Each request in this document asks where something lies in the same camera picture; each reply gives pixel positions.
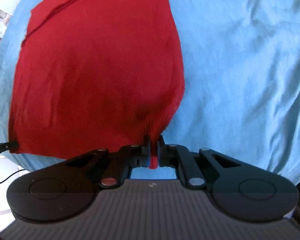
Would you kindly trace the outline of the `red cloth garment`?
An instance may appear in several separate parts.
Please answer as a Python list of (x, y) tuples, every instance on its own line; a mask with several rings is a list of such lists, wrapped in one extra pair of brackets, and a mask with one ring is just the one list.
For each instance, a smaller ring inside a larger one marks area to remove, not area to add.
[(43, 0), (15, 68), (12, 153), (70, 159), (152, 147), (185, 89), (169, 0)]

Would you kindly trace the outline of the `blue bed sheet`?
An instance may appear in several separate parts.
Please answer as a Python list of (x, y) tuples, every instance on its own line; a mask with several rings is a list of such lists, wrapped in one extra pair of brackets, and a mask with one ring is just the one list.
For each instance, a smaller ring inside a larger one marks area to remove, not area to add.
[[(0, 43), (0, 142), (8, 140), (15, 68), (31, 11), (20, 0)], [(300, 182), (300, 0), (169, 0), (185, 89), (161, 133)], [(63, 159), (4, 152), (35, 171)]]

